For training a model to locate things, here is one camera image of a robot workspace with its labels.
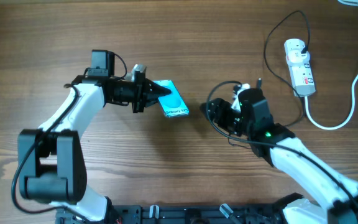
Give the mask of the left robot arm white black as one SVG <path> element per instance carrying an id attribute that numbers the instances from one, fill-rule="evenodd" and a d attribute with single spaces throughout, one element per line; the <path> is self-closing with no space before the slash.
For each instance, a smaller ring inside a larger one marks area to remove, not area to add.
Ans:
<path id="1" fill-rule="evenodd" d="M 145 77 L 146 67 L 136 65 L 131 78 L 115 76 L 118 54 L 93 50 L 91 65 L 65 88 L 67 99 L 36 129 L 23 129 L 17 139 L 18 167 L 11 185 L 14 206 L 27 214 L 17 196 L 49 205 L 43 212 L 61 210 L 80 223 L 121 223 L 111 200 L 87 184 L 80 139 L 91 120 L 106 104 L 132 106 L 141 113 L 171 90 Z"/>

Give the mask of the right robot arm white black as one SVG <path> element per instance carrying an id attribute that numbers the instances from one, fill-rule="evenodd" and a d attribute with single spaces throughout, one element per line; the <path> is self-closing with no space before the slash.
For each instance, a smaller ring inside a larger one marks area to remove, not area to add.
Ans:
<path id="1" fill-rule="evenodd" d="M 286 127 L 275 123 L 260 88 L 236 90 L 233 103 L 221 98 L 200 106 L 223 136 L 236 141 L 245 135 L 253 153 L 289 175 L 315 200 L 299 194 L 278 201 L 280 223 L 358 223 L 358 182 L 316 157 Z"/>

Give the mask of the blue Galaxy S25 smartphone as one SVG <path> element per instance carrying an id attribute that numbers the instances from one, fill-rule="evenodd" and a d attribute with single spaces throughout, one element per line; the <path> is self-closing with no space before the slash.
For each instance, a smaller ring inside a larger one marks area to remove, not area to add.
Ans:
<path id="1" fill-rule="evenodd" d="M 190 111 L 171 80 L 154 80 L 154 83 L 171 91 L 169 95 L 158 98 L 163 113 L 168 118 L 187 116 Z"/>

